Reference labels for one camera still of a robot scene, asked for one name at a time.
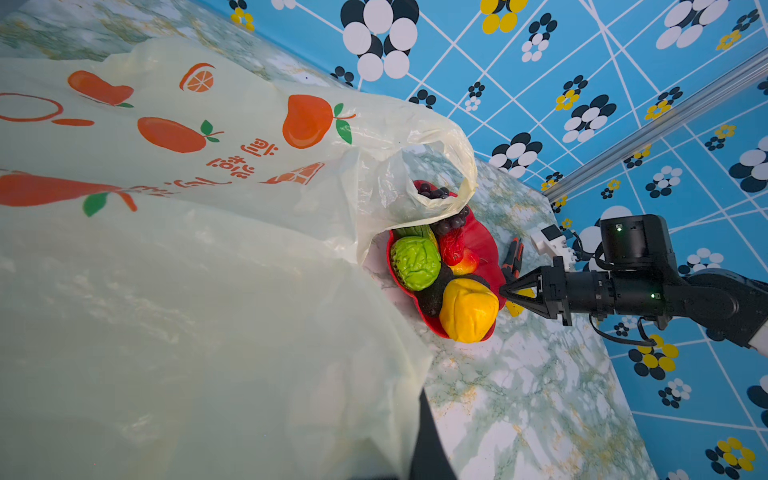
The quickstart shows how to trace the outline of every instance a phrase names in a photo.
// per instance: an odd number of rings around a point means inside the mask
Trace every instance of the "red plate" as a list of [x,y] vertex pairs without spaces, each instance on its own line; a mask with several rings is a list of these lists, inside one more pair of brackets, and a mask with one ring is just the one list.
[[[416,190],[418,190],[422,184],[428,184],[430,187],[432,187],[433,190],[435,189],[434,185],[423,180],[417,180],[413,182],[413,184],[416,186]],[[477,255],[480,259],[480,264],[478,265],[478,268],[475,270],[474,274],[481,276],[483,279],[485,279],[485,281],[488,282],[488,284],[491,286],[491,291],[498,297],[498,309],[501,310],[504,308],[504,305],[506,305],[507,300],[498,294],[498,289],[500,286],[505,284],[505,280],[502,269],[498,265],[498,248],[496,247],[496,242],[493,240],[493,237],[491,236],[491,233],[488,231],[488,229],[485,228],[485,226],[483,226],[483,224],[475,218],[475,214],[472,213],[472,210],[469,211],[467,224],[463,227],[463,230],[464,243],[466,247],[474,252],[475,255]],[[416,304],[416,309],[419,311],[419,315],[422,317],[424,323],[427,324],[430,330],[433,331],[437,336],[441,336],[444,339],[449,338],[448,333],[446,333],[445,329],[442,328],[440,319],[436,316],[425,315],[422,312],[421,307],[419,307],[419,301],[416,299],[416,295],[401,285],[400,281],[397,280],[395,271],[392,269],[392,263],[389,260],[389,252],[392,250],[392,244],[395,242],[395,233],[390,230],[389,242],[387,242],[386,245],[386,263],[387,267],[389,268],[389,274],[392,275],[392,278],[395,280],[395,283],[397,283],[397,286],[399,286],[400,289],[406,293],[406,295],[413,298],[413,303]],[[491,328],[488,330],[488,333],[485,334],[481,342],[491,338],[491,335],[493,335],[495,330],[496,322],[493,322],[493,325],[491,325]]]

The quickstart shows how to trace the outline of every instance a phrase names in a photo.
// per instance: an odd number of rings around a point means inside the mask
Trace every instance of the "table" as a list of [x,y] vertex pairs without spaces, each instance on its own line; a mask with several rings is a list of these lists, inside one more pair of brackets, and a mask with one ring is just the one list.
[[[0,21],[0,55],[100,61],[149,38],[179,35],[267,80],[342,87],[191,2],[94,0],[91,5],[28,2]],[[426,149],[410,157],[409,168],[413,179],[458,187],[458,173]],[[538,192],[485,163],[478,174],[480,187],[470,207],[496,239],[501,258],[514,236],[554,223]],[[605,346],[585,318],[576,316],[575,326],[566,328],[530,312],[513,319],[503,310],[487,342],[462,345],[438,338],[392,281],[384,248],[381,235],[364,267],[435,356],[425,390],[459,478],[657,478]],[[547,261],[527,245],[524,270]]]
[[[458,172],[429,151],[406,158],[411,178],[458,189]],[[555,223],[539,192],[485,162],[469,206],[504,258],[514,237]],[[445,453],[461,480],[658,478],[601,338],[584,315],[574,326],[503,309],[486,342],[442,339],[419,317],[386,266],[389,234],[363,267],[432,351],[425,384]],[[524,239],[523,273],[549,264]]]

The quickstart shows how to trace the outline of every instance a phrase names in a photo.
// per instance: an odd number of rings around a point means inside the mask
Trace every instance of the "translucent plastic bag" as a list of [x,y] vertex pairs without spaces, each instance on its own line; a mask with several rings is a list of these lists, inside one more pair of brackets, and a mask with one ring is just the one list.
[[0,477],[406,476],[431,357],[359,263],[467,203],[455,124],[164,39],[0,60],[0,126]]

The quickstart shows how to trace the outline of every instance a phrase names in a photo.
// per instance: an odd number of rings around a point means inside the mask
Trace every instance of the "robotic arm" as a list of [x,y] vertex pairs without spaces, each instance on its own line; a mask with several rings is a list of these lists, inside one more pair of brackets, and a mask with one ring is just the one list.
[[[571,313],[588,313],[590,321],[613,313],[644,316],[660,330],[673,316],[686,316],[711,336],[768,356],[768,283],[723,269],[681,278],[667,222],[657,215],[602,220],[600,230],[602,243],[594,258],[605,272],[566,271],[563,258],[555,257],[552,266],[532,270],[499,293],[545,318],[560,315],[566,326]],[[536,298],[515,293],[533,286]],[[642,330],[643,341],[598,333],[621,343],[655,345]]]

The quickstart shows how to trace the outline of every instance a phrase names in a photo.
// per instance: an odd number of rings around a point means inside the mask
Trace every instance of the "blue patterned wallpaper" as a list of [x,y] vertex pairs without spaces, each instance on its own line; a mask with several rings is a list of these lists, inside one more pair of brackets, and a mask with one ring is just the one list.
[[354,88],[451,118],[537,190],[768,45],[758,0],[203,3]]
[[[764,78],[559,199],[556,217],[587,258],[601,217],[658,214],[681,275],[722,267],[768,282],[767,152]],[[601,329],[640,339],[637,321],[611,316]],[[660,477],[768,478],[768,358],[689,319],[645,325],[661,347],[606,347]]]

